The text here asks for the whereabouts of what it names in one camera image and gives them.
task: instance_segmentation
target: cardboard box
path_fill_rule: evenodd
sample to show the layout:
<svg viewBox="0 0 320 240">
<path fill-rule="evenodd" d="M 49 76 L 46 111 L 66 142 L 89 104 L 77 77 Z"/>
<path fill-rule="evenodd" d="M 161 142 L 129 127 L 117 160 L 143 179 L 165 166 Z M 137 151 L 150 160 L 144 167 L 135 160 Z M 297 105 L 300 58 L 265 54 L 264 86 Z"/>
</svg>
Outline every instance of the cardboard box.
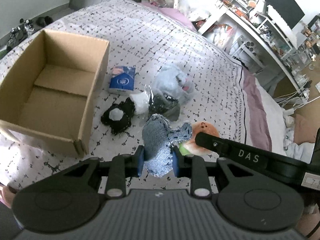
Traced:
<svg viewBox="0 0 320 240">
<path fill-rule="evenodd" d="M 109 42 L 43 30 L 0 84 L 0 132 L 67 156 L 88 154 Z"/>
<path fill-rule="evenodd" d="M 113 67 L 108 92 L 123 96 L 129 96 L 134 90 L 135 72 L 135 67 Z"/>
</svg>

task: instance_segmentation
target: blue package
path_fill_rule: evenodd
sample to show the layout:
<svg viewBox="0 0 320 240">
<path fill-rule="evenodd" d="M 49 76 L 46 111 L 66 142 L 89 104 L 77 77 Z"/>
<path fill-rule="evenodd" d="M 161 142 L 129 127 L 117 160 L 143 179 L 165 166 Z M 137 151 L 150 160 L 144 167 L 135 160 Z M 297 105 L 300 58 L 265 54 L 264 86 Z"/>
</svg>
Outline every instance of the blue package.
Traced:
<svg viewBox="0 0 320 240">
<path fill-rule="evenodd" d="M 108 91 L 113 94 L 127 95 L 134 89 L 135 67 L 115 66 Z"/>
</svg>

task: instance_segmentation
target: patterned bed sheet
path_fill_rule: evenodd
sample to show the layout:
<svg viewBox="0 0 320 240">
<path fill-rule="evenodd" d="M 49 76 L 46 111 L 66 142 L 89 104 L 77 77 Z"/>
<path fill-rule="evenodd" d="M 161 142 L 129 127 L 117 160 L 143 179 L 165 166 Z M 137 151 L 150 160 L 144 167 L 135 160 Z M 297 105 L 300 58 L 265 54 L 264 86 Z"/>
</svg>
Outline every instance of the patterned bed sheet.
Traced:
<svg viewBox="0 0 320 240">
<path fill-rule="evenodd" d="M 48 28 L 79 33 L 110 41 L 108 71 L 99 96 L 85 158 L 99 157 L 109 161 L 118 154 L 133 154 L 141 139 L 142 125 L 134 117 L 132 126 L 113 136 L 100 116 L 112 103 L 125 97 L 107 92 L 108 76 L 116 65 L 136 67 L 135 90 L 150 84 L 165 64 L 176 64 L 193 80 L 194 98 L 182 108 L 177 125 L 201 120 L 212 123 L 223 138 L 253 145 L 250 130 L 248 94 L 244 91 L 245 73 L 222 51 L 205 38 L 184 28 L 159 12 L 130 0 L 111 0 L 76 11 L 49 25 Z M 28 43 L 25 40 L 0 62 L 0 82 Z M 218 155 L 204 156 L 215 161 Z M 80 159 L 19 145 L 0 135 L 0 182 L 16 189 L 26 187 L 59 172 Z M 190 180 L 176 178 L 171 171 L 163 178 L 149 175 L 144 169 L 140 178 L 128 178 L 127 188 L 188 188 Z M 214 180 L 212 189 L 216 192 Z"/>
</svg>

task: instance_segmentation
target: white label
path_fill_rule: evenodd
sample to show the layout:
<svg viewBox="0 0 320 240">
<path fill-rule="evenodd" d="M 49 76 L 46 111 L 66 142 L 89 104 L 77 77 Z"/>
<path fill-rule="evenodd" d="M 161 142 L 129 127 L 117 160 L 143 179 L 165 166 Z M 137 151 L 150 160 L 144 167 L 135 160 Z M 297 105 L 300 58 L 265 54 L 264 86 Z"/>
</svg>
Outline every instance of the white label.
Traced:
<svg viewBox="0 0 320 240">
<path fill-rule="evenodd" d="M 318 84 L 316 84 L 316 89 L 319 91 L 320 93 L 320 82 Z"/>
<path fill-rule="evenodd" d="M 306 172 L 301 186 L 320 190 L 320 176 Z"/>
</svg>

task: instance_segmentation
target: denim bone-shaped toy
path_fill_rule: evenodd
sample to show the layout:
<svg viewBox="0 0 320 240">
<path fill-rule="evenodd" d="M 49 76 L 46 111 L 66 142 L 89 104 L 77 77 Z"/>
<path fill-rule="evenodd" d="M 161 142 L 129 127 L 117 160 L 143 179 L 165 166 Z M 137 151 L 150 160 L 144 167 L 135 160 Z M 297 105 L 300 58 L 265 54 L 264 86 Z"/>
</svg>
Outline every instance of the denim bone-shaped toy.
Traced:
<svg viewBox="0 0 320 240">
<path fill-rule="evenodd" d="M 169 121 L 160 114 L 153 114 L 142 130 L 145 166 L 149 173 L 162 177 L 172 170 L 170 146 L 173 142 L 187 141 L 192 136 L 191 124 L 172 130 Z"/>
</svg>

